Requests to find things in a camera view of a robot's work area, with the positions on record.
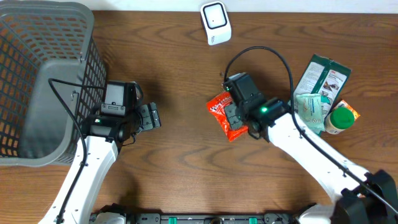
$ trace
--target wooden table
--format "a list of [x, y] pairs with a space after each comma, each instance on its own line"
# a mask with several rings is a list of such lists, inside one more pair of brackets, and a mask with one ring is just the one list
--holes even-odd
[[[284, 55], [295, 85], [313, 54], [352, 68], [340, 96], [361, 117], [349, 130], [322, 138], [359, 165], [385, 169], [398, 180], [397, 15], [230, 13], [232, 39], [210, 47], [197, 12], [94, 14], [109, 78], [138, 82], [162, 119], [161, 128], [122, 149], [95, 209], [120, 203], [165, 213], [261, 213], [329, 203], [290, 156], [249, 136], [229, 143], [206, 109], [221, 92], [220, 72], [252, 45]], [[243, 55], [234, 72], [249, 72], [268, 96], [289, 98], [286, 71], [269, 52]], [[37, 223], [67, 171], [0, 167], [0, 223]]]

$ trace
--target red package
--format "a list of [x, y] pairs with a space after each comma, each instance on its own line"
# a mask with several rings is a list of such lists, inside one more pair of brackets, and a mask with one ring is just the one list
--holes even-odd
[[242, 126], [239, 129], [235, 130], [231, 129], [224, 110], [224, 107], [230, 105], [231, 103], [231, 95], [228, 92], [224, 91], [206, 104], [207, 109], [214, 117], [216, 117], [217, 121], [223, 128], [224, 133], [226, 134], [230, 142], [234, 141], [241, 134], [248, 131], [247, 126]]

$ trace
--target gray plastic basket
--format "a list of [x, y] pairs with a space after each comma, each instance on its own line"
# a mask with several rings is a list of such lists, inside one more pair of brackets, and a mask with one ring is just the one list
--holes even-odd
[[[94, 16], [72, 2], [0, 2], [0, 165], [70, 164], [78, 134], [49, 78], [105, 86]], [[55, 83], [78, 122], [104, 91]]]

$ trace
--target bottle cap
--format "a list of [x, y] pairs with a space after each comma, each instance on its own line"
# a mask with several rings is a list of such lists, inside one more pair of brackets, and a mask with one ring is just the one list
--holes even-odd
[[338, 129], [347, 129], [354, 124], [354, 114], [347, 108], [337, 108], [331, 112], [330, 122]]

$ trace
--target white backdrop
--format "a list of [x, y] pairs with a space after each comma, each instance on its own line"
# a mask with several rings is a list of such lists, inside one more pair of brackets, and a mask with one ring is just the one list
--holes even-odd
[[[92, 10], [199, 11], [203, 0], [55, 0], [75, 1]], [[224, 0], [229, 12], [398, 13], [398, 0]]]

